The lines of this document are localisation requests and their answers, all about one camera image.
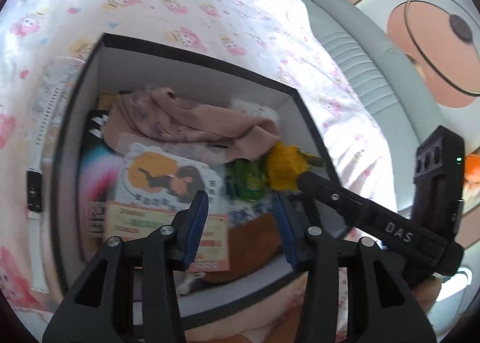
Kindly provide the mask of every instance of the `gray upholstered headboard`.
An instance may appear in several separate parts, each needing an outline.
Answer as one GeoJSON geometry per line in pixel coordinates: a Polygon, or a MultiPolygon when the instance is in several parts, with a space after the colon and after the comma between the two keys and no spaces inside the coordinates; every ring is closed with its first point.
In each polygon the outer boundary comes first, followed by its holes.
{"type": "Polygon", "coordinates": [[[415,151],[438,125],[438,105],[408,58],[347,0],[303,0],[313,34],[377,121],[392,155],[399,210],[413,203],[415,151]]]}

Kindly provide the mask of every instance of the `open box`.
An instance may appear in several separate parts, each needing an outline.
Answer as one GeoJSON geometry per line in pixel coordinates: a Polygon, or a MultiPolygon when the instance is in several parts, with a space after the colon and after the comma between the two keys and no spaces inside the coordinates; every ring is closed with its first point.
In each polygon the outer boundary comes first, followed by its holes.
{"type": "MultiPolygon", "coordinates": [[[[117,94],[143,87],[170,87],[179,97],[213,106],[228,107],[232,99],[268,106],[279,115],[281,141],[322,157],[325,164],[322,175],[340,184],[315,122],[294,88],[195,52],[104,34],[73,89],[53,161],[49,201],[51,245],[54,275],[64,294],[86,264],[79,252],[75,180],[87,114],[100,93],[117,94]]],[[[322,206],[319,213],[323,227],[329,232],[336,236],[345,233],[347,227],[334,211],[322,206]]],[[[274,293],[297,276],[282,255],[237,281],[180,297],[184,328],[231,315],[274,293]]]]}

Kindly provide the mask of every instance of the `white patterned bedspread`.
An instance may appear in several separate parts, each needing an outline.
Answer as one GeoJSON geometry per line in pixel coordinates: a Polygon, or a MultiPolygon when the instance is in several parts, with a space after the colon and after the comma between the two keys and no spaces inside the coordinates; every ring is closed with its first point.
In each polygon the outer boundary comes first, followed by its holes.
{"type": "Polygon", "coordinates": [[[0,12],[0,270],[9,281],[0,274],[0,285],[14,307],[53,307],[29,290],[25,215],[29,125],[42,68],[55,56],[85,59],[103,32],[199,52],[297,88],[344,186],[396,211],[388,145],[312,35],[301,1],[8,0],[0,12]]]}

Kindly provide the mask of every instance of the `metal screw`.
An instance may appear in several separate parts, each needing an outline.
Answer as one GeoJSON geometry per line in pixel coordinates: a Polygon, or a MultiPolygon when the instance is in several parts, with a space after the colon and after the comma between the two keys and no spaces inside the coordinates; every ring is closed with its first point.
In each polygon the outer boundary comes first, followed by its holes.
{"type": "Polygon", "coordinates": [[[120,238],[118,236],[112,236],[106,241],[109,247],[115,247],[120,244],[120,238]]]}
{"type": "Polygon", "coordinates": [[[373,247],[373,245],[375,244],[374,240],[371,237],[362,237],[361,243],[365,247],[373,247]]]}
{"type": "Polygon", "coordinates": [[[160,233],[164,236],[172,234],[173,233],[173,227],[171,225],[164,225],[163,227],[160,228],[160,233]]]}
{"type": "Polygon", "coordinates": [[[322,234],[322,230],[319,227],[310,227],[308,233],[312,236],[318,236],[322,234]]]}

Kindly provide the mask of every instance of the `pink cloth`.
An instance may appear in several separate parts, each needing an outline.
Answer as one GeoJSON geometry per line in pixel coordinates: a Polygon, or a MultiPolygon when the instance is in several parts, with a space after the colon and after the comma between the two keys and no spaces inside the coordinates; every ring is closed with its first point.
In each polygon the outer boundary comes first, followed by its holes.
{"type": "Polygon", "coordinates": [[[268,118],[180,99],[170,88],[119,96],[105,125],[105,143],[115,150],[122,132],[164,142],[214,142],[228,147],[222,155],[227,163],[256,160],[280,138],[268,118]]]}

